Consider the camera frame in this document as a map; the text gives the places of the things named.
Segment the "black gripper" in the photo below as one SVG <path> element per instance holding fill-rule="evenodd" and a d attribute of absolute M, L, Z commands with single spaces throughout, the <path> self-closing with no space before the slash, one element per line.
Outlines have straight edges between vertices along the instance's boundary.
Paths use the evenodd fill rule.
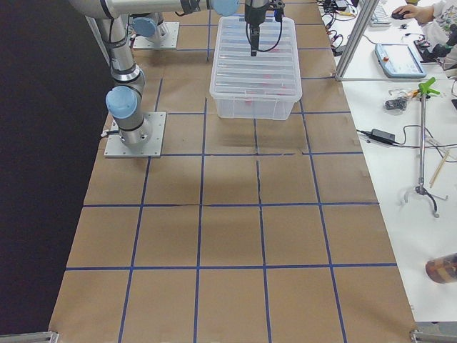
<path fill-rule="evenodd" d="M 251 56 L 256 56 L 259 46 L 259 26 L 266 20 L 266 13 L 272 11 L 276 22 L 282 22 L 285 3 L 280 0 L 245 0 L 244 18 L 249 24 Z"/>

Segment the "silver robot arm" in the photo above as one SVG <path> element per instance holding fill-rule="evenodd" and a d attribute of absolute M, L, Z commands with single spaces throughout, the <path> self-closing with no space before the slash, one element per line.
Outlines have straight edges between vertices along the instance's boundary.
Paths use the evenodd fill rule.
<path fill-rule="evenodd" d="M 167 37 L 163 14 L 179 16 L 213 9 L 221 16 L 238 11 L 238 1 L 72 1 L 75 10 L 96 22 L 109 59 L 114 88 L 106 95 L 106 106 L 114 119 L 114 131 L 106 143 L 111 157 L 158 157 L 164 137 L 166 114 L 141 110 L 145 76 L 134 60 L 124 15 L 134 18 L 134 32 L 149 40 Z"/>
<path fill-rule="evenodd" d="M 182 17 L 204 10 L 214 10 L 220 16 L 231 16 L 238 11 L 239 1 L 181 1 Z M 135 49 L 174 49 L 179 34 L 179 22 L 167 23 L 162 11 L 131 14 L 127 24 L 130 42 Z"/>

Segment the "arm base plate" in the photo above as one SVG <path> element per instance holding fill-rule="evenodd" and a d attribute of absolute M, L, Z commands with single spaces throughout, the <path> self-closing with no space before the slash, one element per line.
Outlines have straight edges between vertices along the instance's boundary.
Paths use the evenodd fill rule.
<path fill-rule="evenodd" d="M 132 30 L 135 35 L 133 48 L 136 50 L 176 49 L 179 22 L 163 21 L 156 25 L 153 21 L 136 19 Z"/>
<path fill-rule="evenodd" d="M 144 112 L 143 124 L 134 131 L 119 128 L 114 119 L 107 136 L 107 158 L 160 158 L 166 127 L 166 112 Z"/>

